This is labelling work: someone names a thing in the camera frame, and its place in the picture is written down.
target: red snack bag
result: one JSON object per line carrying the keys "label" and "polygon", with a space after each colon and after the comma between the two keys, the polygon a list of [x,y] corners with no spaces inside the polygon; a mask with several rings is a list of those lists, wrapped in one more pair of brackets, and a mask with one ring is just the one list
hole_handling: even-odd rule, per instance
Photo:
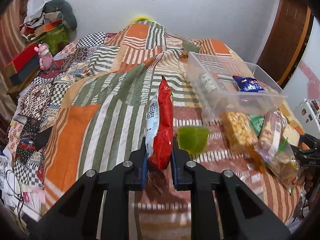
{"label": "red snack bag", "polygon": [[165,170],[170,161],[173,140],[172,93],[162,76],[147,114],[146,149],[148,164]]}

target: wooden door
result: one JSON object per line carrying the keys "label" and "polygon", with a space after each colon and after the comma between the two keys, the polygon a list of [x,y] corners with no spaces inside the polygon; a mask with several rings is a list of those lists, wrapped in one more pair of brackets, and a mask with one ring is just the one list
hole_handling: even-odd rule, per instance
{"label": "wooden door", "polygon": [[258,65],[279,85],[289,75],[303,45],[310,8],[301,0],[280,0],[276,19]]}

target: transparent plastic box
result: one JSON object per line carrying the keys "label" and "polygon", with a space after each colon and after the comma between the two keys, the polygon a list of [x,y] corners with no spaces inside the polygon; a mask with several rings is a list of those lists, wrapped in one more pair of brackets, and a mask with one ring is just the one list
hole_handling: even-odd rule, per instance
{"label": "transparent plastic box", "polygon": [[[255,78],[266,93],[239,92],[232,75]],[[186,78],[200,100],[205,121],[212,121],[227,111],[265,115],[276,111],[287,97],[258,65],[227,57],[190,52]]]}

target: silver bolt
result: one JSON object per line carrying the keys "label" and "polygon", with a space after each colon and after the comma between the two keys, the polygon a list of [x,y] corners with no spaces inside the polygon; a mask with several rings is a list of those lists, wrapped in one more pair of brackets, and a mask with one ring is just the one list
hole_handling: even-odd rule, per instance
{"label": "silver bolt", "polygon": [[122,164],[123,164],[124,167],[128,168],[128,167],[130,167],[132,165],[132,161],[124,161]]}
{"label": "silver bolt", "polygon": [[223,175],[228,178],[231,178],[233,176],[233,172],[231,170],[226,170],[223,172]]}
{"label": "silver bolt", "polygon": [[196,163],[194,161],[187,161],[187,166],[193,168],[196,166]]}
{"label": "silver bolt", "polygon": [[95,170],[88,170],[85,174],[88,177],[93,177],[96,174],[96,171]]}

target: bed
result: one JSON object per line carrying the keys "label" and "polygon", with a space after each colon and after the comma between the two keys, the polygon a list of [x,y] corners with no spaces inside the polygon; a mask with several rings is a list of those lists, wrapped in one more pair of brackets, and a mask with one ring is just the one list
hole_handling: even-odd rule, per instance
{"label": "bed", "polygon": [[[193,159],[214,171],[234,171],[288,223],[301,186],[289,195],[269,173],[256,171],[249,155],[235,156],[225,147],[218,120],[203,122],[185,79],[186,50],[241,60],[220,41],[182,38],[150,21],[85,36],[54,57],[50,73],[39,73],[21,93],[4,151],[24,191],[39,202],[31,209],[44,214],[87,170],[110,170],[140,148],[148,103],[163,75],[173,94],[174,131],[184,125],[210,129],[207,151]],[[285,102],[281,111],[303,133]],[[39,149],[30,141],[47,144]],[[190,194],[174,190],[170,167],[164,173],[167,190],[161,196],[149,184],[130,192],[130,239],[190,239]]]}

